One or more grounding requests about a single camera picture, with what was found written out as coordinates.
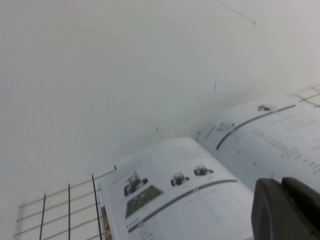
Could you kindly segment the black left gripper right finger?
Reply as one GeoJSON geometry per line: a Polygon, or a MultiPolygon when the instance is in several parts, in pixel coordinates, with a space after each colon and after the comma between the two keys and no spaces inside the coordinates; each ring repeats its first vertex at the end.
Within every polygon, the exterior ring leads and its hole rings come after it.
{"type": "Polygon", "coordinates": [[[309,231],[306,240],[320,239],[320,193],[294,177],[283,177],[281,185],[295,207],[303,227],[309,231]]]}

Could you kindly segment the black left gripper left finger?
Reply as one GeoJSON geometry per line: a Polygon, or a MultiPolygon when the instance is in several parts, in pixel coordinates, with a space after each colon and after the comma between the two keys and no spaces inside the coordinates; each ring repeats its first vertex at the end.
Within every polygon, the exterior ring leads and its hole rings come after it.
{"type": "Polygon", "coordinates": [[[256,181],[251,224],[255,240],[305,240],[310,233],[304,228],[282,181],[271,178],[256,181]]]}

